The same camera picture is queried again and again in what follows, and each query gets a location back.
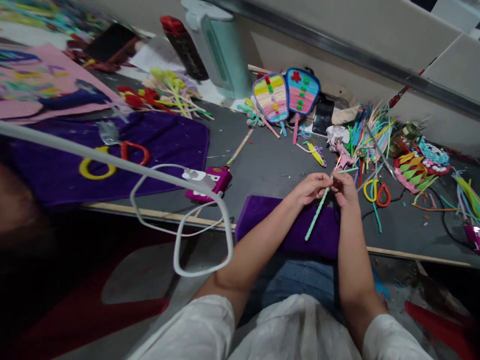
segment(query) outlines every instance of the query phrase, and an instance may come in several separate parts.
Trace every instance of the white sleeve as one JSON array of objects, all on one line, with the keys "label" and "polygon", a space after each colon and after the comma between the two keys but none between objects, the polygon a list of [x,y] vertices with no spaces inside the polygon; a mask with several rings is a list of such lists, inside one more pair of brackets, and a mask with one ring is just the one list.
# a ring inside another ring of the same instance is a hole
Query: white sleeve
[{"label": "white sleeve", "polygon": [[432,360],[417,340],[391,315],[378,315],[363,339],[366,360]]},{"label": "white sleeve", "polygon": [[129,359],[224,360],[234,331],[230,301],[218,295],[203,296],[177,312]]}]

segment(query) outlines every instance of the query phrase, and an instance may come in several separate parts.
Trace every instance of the mint green device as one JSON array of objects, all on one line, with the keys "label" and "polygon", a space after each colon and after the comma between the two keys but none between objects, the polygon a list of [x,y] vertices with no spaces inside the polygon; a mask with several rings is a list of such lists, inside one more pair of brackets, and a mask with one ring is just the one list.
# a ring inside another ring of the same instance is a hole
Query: mint green device
[{"label": "mint green device", "polygon": [[252,76],[232,14],[200,0],[181,0],[186,23],[208,76],[229,99],[252,96]]}]

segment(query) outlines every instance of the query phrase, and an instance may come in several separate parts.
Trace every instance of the red bottle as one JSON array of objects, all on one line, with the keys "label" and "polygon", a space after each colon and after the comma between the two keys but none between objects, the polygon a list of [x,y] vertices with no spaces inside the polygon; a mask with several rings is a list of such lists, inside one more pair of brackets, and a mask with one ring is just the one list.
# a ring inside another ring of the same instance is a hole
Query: red bottle
[{"label": "red bottle", "polygon": [[209,78],[204,63],[195,47],[184,24],[173,16],[162,16],[160,22],[166,37],[175,49],[186,73],[195,80],[206,80]]}]

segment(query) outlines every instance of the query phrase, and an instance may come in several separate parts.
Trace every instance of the purple cloth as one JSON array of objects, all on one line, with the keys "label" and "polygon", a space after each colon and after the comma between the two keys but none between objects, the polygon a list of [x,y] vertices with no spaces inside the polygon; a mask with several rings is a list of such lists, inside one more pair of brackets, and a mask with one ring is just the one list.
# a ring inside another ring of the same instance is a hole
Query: purple cloth
[{"label": "purple cloth", "polygon": [[[186,117],[158,111],[133,112],[128,119],[128,124],[119,118],[98,120],[112,120],[119,130],[120,140],[129,140],[146,147],[151,153],[148,167],[179,164],[195,170],[205,169],[209,147],[209,130],[205,125]],[[89,148],[105,145],[94,122],[50,118],[27,127]],[[128,198],[141,177],[118,168],[115,174],[104,180],[89,180],[80,175],[79,166],[83,159],[76,155],[18,139],[11,140],[10,150],[19,174],[45,208]],[[119,145],[110,146],[108,151],[111,155],[120,157]],[[141,150],[130,148],[130,161],[138,164],[143,157]],[[107,172],[107,166],[96,161],[88,168],[93,175]],[[183,172],[178,167],[164,167],[161,171],[175,177],[181,177]],[[137,195],[164,193],[176,189],[180,187],[147,178],[138,189]]]},{"label": "purple cloth", "polygon": [[[236,241],[240,241],[250,230],[265,219],[281,201],[282,199],[275,197],[254,195],[247,197],[236,224]],[[316,205],[305,206],[278,249],[281,253],[300,253],[332,260],[337,259],[340,240],[340,214],[336,213],[332,207],[324,207],[321,210],[310,238],[305,241],[305,235],[316,211]]]}]

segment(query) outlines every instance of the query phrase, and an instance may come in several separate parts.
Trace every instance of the table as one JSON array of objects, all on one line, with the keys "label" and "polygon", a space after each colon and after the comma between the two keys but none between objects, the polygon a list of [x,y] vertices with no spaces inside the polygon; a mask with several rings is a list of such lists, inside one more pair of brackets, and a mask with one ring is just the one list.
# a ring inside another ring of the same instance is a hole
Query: table
[{"label": "table", "polygon": [[[99,77],[110,86],[132,85],[128,83],[131,79],[125,80],[127,78],[118,79],[116,76],[114,80],[109,80],[101,75]],[[283,198],[306,175],[313,172],[329,173],[335,166],[337,155],[326,149],[326,140],[323,137],[313,135],[311,141],[319,146],[325,146],[323,154],[328,165],[326,169],[322,168],[313,156],[292,144],[293,132],[291,130],[287,131],[288,137],[281,136],[280,139],[277,139],[267,128],[258,127],[250,130],[246,125],[247,118],[243,113],[233,112],[207,102],[201,102],[200,106],[211,112],[215,118],[214,121],[199,120],[210,131],[207,167],[224,166],[240,144],[245,141],[238,156],[231,164],[230,172],[233,179],[223,197],[231,216],[233,229],[249,195]],[[480,179],[480,167],[477,165],[466,164],[455,159],[452,159],[452,165],[458,170],[467,168],[473,179]],[[393,181],[386,169],[383,170],[382,175],[390,189],[392,200],[396,199],[402,193],[403,186],[399,182]],[[453,194],[452,181],[450,176],[443,176],[432,185],[432,188],[449,202],[456,203],[450,195]],[[146,219],[177,223],[184,214],[197,206],[184,196],[185,192],[185,189],[180,189],[141,196],[137,198],[137,204]],[[363,214],[373,209],[372,204],[364,198],[362,192],[359,193],[359,198]],[[413,207],[411,205],[413,199],[414,195],[406,191],[401,200],[378,210],[382,225],[381,234],[374,214],[364,219],[363,230],[368,251],[387,256],[480,269],[480,256],[447,235],[442,225],[443,214]],[[440,201],[437,198],[435,198],[435,202],[439,206]],[[419,198],[418,204],[424,205],[423,195]],[[427,204],[426,207],[430,207],[430,200]],[[128,199],[88,203],[83,207],[89,210],[135,216]],[[190,216],[187,224],[206,227],[215,223],[220,217],[218,207],[209,206]],[[455,217],[454,211],[445,214],[445,222],[456,239],[466,240],[462,221]]]}]

